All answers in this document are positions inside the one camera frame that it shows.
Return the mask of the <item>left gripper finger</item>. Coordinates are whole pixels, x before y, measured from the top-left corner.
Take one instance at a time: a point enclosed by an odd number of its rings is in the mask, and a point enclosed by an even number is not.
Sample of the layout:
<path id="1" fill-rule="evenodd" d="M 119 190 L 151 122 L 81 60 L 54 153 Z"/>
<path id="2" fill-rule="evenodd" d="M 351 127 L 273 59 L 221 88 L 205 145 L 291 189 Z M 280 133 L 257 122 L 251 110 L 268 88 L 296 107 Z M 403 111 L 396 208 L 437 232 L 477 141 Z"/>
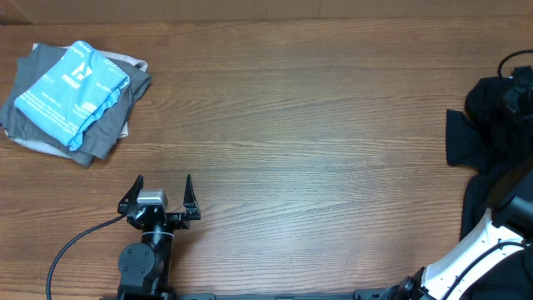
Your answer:
<path id="1" fill-rule="evenodd" d="M 190 174 L 187 175 L 184 198 L 183 198 L 183 206 L 186 209 L 186 212 L 188 215 L 199 215 L 200 214 L 200 208 L 198 206 L 195 193 L 193 191 L 192 177 Z"/>
<path id="2" fill-rule="evenodd" d="M 140 191 L 143 189 L 144 177 L 139 174 L 132 187 L 126 192 L 124 197 L 119 201 L 117 205 L 117 212 L 121 215 L 128 213 L 132 205 L 137 204 L 137 197 Z"/>

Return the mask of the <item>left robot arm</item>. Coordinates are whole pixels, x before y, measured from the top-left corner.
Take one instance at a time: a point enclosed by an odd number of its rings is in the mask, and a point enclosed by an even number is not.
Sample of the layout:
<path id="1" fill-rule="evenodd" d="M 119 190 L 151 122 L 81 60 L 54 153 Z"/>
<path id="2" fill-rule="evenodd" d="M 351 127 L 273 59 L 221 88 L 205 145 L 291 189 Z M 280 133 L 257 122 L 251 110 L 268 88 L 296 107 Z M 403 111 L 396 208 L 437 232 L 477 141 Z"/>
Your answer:
<path id="1" fill-rule="evenodd" d="M 192 178 L 187 177 L 183 212 L 167 211 L 163 189 L 146 189 L 138 176 L 117 206 L 128 224 L 142 232 L 141 241 L 126 246 L 119 255 L 121 273 L 118 299 L 177 299 L 169 284 L 174 232 L 188 229 L 190 222 L 201 218 L 193 192 Z"/>

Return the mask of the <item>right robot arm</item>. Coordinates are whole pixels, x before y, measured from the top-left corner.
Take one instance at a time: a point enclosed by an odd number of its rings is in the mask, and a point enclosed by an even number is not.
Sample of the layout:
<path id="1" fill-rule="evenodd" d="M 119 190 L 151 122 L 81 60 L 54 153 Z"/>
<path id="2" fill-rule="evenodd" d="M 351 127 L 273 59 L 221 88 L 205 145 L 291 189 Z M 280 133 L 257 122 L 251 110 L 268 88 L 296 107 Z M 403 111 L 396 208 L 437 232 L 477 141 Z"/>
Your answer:
<path id="1" fill-rule="evenodd" d="M 532 296 L 532 68 L 484 77 L 446 113 L 446 161 L 474 168 L 461 240 L 382 299 Z"/>

